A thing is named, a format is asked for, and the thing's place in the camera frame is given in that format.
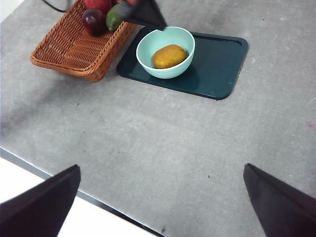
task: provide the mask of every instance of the black cable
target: black cable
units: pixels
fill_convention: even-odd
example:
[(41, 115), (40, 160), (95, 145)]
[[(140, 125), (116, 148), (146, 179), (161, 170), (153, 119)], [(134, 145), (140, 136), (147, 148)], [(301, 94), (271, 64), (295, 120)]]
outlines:
[(42, 0), (44, 3), (46, 3), (48, 6), (50, 6), (51, 8), (53, 8), (55, 11), (58, 11), (58, 12), (66, 12), (68, 10), (61, 10), (61, 9), (58, 9), (56, 7), (54, 7), (52, 4), (50, 4), (48, 1), (46, 0)]

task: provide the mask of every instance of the white floor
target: white floor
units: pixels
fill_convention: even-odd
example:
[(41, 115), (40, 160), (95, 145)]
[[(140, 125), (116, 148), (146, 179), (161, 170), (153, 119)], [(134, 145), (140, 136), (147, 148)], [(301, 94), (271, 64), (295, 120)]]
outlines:
[[(24, 0), (0, 0), (1, 22)], [(34, 187), (43, 179), (0, 158), (0, 203)], [(153, 237), (154, 235), (76, 197), (59, 237)]]

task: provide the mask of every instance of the gray table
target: gray table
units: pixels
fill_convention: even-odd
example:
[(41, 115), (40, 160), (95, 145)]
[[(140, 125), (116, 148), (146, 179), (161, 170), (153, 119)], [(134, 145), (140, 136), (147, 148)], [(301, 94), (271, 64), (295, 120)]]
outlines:
[(26, 0), (1, 24), (1, 147), (48, 174), (78, 164), (82, 192), (167, 237), (264, 236), (245, 163), (316, 198), (316, 1), (158, 2), (171, 26), (248, 40), (231, 96), (119, 77), (136, 32), (99, 82), (36, 67), (61, 14)]

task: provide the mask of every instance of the bowl rim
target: bowl rim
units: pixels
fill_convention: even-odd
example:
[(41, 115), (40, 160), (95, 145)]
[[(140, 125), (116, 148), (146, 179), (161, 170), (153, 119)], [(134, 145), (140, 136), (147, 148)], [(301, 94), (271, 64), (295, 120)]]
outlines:
[(150, 34), (156, 32), (156, 31), (160, 31), (160, 30), (154, 30), (152, 32), (150, 32), (149, 34), (147, 34), (145, 37), (142, 38), (141, 41), (139, 41), (138, 45), (137, 45), (137, 48), (136, 48), (136, 58), (137, 58), (137, 61), (144, 67), (144, 68), (147, 68), (149, 70), (153, 70), (153, 71), (156, 71), (156, 72), (162, 72), (162, 71), (168, 71), (168, 70), (172, 70), (172, 69), (175, 69), (177, 67), (180, 67), (181, 65), (183, 65), (185, 62), (187, 62), (191, 56), (194, 54), (194, 51), (195, 51), (195, 48), (196, 48), (196, 41), (194, 40), (194, 37), (193, 35), (186, 29), (183, 29), (181, 27), (177, 27), (177, 26), (167, 26), (166, 28), (176, 28), (176, 29), (180, 29), (180, 30), (183, 30), (185, 32), (187, 32), (190, 36), (191, 36), (191, 39), (193, 40), (193, 49), (191, 51), (191, 53), (187, 56), (187, 58), (182, 61), (181, 63), (177, 64), (176, 66), (173, 66), (171, 68), (164, 68), (164, 69), (157, 69), (157, 68), (151, 68), (151, 67), (148, 67), (146, 66), (145, 64), (142, 63), (142, 61), (139, 59), (138, 57), (138, 48), (139, 48), (139, 45), (141, 44), (141, 42), (147, 37), (149, 36)]

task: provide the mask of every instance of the green avocado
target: green avocado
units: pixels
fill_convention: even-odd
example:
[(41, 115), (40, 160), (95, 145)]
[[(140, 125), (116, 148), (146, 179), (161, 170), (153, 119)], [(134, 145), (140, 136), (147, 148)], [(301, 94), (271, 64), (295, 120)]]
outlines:
[(119, 17), (119, 15), (116, 13), (117, 7), (120, 5), (120, 3), (116, 4), (111, 8), (111, 10), (107, 14), (106, 18), (106, 24), (109, 29), (109, 31), (116, 31), (119, 27), (119, 25), (122, 23), (122, 19)]

